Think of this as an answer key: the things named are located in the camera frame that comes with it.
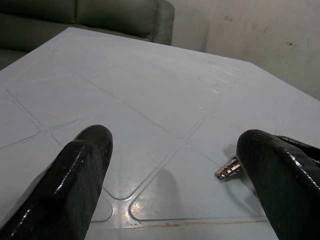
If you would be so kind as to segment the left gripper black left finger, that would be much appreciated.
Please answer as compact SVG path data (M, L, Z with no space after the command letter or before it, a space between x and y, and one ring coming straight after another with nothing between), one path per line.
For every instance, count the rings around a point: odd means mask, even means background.
M0 225L2 240L83 240L113 152L103 125L83 129L41 172Z

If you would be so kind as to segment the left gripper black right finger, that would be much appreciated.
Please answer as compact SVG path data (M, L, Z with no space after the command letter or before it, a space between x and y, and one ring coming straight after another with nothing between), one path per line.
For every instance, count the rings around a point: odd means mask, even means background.
M320 238L320 150L258 129L240 135L236 155L280 240Z

